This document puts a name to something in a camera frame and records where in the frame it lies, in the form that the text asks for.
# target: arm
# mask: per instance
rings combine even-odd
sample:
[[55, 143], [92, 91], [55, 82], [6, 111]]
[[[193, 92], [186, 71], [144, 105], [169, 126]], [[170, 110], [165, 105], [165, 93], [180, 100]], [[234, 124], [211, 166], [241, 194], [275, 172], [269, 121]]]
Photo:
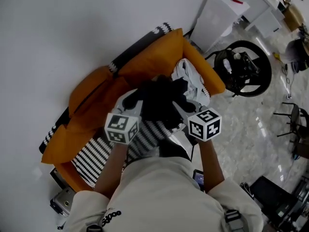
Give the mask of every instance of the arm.
[[111, 199], [119, 186], [122, 168], [126, 160], [127, 145], [115, 144], [108, 160], [98, 177], [94, 191]]
[[218, 162], [217, 153], [213, 148], [212, 141], [199, 141], [198, 144], [204, 171], [204, 188], [207, 193], [223, 182], [224, 176]]
[[115, 144], [96, 182], [94, 191], [80, 191], [73, 198], [64, 231], [86, 231], [87, 224], [97, 222], [120, 183], [127, 145]]
[[204, 170], [204, 187], [208, 195], [225, 210], [238, 210], [247, 220], [249, 231], [260, 232], [263, 219], [260, 207], [231, 179], [224, 179], [217, 154], [211, 141], [198, 142]]

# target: sofa cushion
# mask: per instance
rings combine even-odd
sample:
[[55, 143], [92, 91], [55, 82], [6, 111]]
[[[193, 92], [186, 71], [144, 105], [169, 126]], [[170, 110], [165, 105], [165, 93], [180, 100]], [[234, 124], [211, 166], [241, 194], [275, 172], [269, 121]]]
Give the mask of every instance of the sofa cushion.
[[69, 116], [82, 113], [100, 95], [109, 81], [112, 73], [108, 66], [99, 67], [91, 72], [83, 81], [77, 85], [70, 95]]
[[86, 111], [71, 118], [68, 129], [83, 132], [104, 127], [107, 113], [114, 108], [118, 98], [130, 90], [132, 88], [123, 77], [116, 78]]
[[171, 75], [182, 57], [183, 30], [177, 29], [148, 46], [131, 59], [118, 74], [133, 88], [138, 88], [142, 82], [157, 75]]

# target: striped cushion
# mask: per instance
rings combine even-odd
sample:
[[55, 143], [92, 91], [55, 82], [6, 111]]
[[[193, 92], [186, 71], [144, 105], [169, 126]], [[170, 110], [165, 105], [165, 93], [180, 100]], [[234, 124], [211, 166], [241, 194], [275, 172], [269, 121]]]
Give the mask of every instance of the striped cushion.
[[[180, 127], [181, 125], [173, 130], [168, 130], [161, 121], [142, 121], [140, 131], [129, 145], [124, 168], [130, 163], [148, 156], [150, 151], [157, 148], [159, 141], [170, 137], [180, 130]], [[103, 135], [100, 137], [91, 138], [72, 160], [79, 175], [91, 187], [94, 187], [114, 145], [113, 142], [108, 141], [105, 132], [102, 133]]]

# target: sofa armrest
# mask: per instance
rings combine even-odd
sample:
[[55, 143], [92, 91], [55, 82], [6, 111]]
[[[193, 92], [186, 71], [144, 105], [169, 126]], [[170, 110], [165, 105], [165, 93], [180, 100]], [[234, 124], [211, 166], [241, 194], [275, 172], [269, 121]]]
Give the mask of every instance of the sofa armrest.
[[204, 79], [204, 86], [209, 94], [215, 95], [225, 91], [225, 84], [203, 56], [184, 38], [183, 58], [188, 59]]
[[55, 164], [55, 167], [74, 191], [93, 191], [93, 189], [77, 173], [72, 162], [69, 161], [66, 163]]

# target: white cloth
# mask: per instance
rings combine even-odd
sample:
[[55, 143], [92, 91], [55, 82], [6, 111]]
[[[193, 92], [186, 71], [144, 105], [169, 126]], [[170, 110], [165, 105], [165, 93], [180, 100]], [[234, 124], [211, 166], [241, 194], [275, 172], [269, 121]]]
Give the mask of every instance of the white cloth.
[[181, 59], [171, 77], [173, 80], [183, 78], [188, 82], [188, 91], [184, 93], [187, 99], [197, 101], [203, 106], [209, 105], [210, 95], [204, 87], [204, 80], [189, 60]]
[[205, 194], [192, 176], [187, 159], [136, 161], [124, 170], [111, 200], [94, 191], [78, 192], [64, 231], [85, 232], [101, 218], [105, 232], [222, 232], [223, 207], [238, 210], [250, 232], [262, 231], [260, 208], [235, 182], [227, 179]]

